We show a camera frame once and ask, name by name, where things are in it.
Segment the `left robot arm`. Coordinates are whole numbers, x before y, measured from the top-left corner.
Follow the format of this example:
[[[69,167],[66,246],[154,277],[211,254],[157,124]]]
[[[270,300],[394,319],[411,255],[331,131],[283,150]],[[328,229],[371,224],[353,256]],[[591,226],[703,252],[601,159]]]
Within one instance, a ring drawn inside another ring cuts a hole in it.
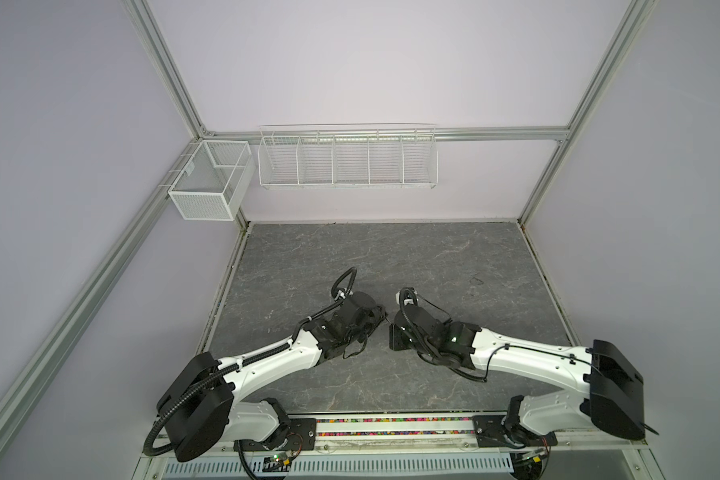
[[[330,304],[300,320],[282,340],[237,356],[194,356],[158,401],[143,455],[171,453],[189,462],[220,441],[239,447],[254,442],[265,450],[286,445],[292,427],[282,405],[274,398],[248,398],[293,373],[351,358],[354,342],[367,345],[387,312],[355,290],[356,276],[354,267],[341,274],[330,289]]]

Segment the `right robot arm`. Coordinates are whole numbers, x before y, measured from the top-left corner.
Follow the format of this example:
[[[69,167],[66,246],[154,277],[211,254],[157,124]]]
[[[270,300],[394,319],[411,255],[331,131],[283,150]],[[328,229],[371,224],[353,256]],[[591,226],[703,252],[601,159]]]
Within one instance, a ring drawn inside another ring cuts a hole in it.
[[[425,363],[463,379],[485,383],[503,372],[554,386],[541,396],[517,395],[505,415],[479,437],[520,449],[544,445],[559,430],[597,428],[611,436],[642,441],[651,427],[644,416],[644,379],[612,343],[559,346],[512,338],[486,327],[439,320],[433,304],[411,288],[397,295],[390,348],[413,350]]]

